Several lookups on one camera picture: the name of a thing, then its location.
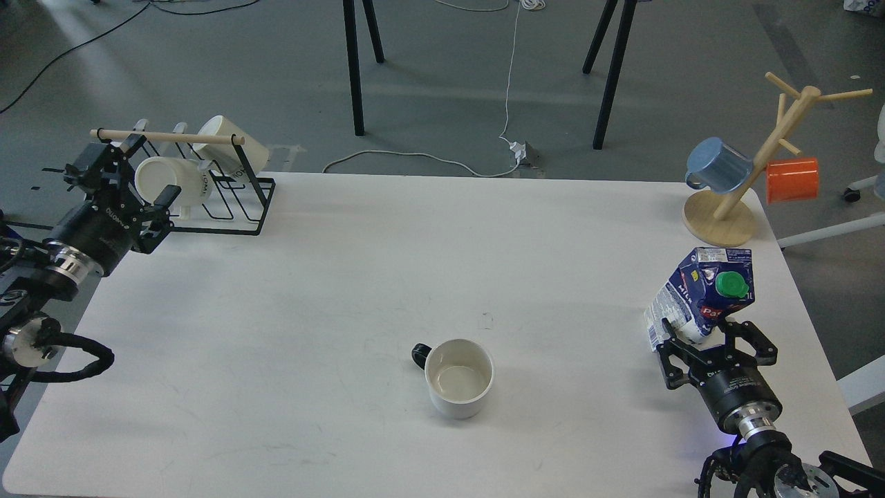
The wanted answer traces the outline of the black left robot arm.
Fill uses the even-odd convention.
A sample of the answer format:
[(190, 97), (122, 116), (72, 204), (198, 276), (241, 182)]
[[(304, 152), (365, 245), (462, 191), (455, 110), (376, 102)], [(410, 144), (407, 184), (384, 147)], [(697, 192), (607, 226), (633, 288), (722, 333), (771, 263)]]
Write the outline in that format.
[(66, 333), (44, 312), (72, 302), (88, 275), (107, 277), (130, 252), (151, 253), (170, 233), (170, 207), (181, 189), (165, 186), (155, 201), (135, 189), (129, 160), (146, 142), (130, 133), (120, 145), (90, 144), (64, 180), (85, 193), (47, 239), (24, 239), (2, 226), (2, 439), (19, 432), (14, 409), (31, 382), (76, 382), (113, 365), (110, 348)]

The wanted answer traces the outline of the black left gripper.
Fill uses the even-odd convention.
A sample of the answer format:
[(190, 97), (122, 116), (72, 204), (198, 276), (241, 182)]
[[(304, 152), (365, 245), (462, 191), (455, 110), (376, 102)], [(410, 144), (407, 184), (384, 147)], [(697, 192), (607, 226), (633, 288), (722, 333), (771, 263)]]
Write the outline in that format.
[(167, 184), (153, 204), (143, 201), (129, 160), (145, 142), (145, 136), (130, 133), (119, 146), (89, 144), (75, 163), (67, 164), (64, 182), (86, 196), (42, 243), (76, 249), (101, 268), (103, 277), (131, 251), (154, 252), (174, 226), (170, 208), (181, 188)]

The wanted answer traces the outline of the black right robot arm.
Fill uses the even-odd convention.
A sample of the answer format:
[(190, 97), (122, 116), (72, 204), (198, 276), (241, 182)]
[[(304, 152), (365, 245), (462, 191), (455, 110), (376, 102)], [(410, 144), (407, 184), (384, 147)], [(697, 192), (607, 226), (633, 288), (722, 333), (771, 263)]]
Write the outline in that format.
[(734, 484), (736, 497), (882, 497), (883, 472), (875, 468), (831, 451), (819, 465), (793, 454), (774, 425), (783, 406), (758, 370), (774, 365), (778, 350), (752, 322), (723, 322), (725, 341), (705, 350), (680, 340), (667, 319), (662, 325), (668, 336), (655, 353), (667, 387), (695, 387), (717, 428), (734, 436), (706, 458), (698, 496), (710, 496), (718, 478)]

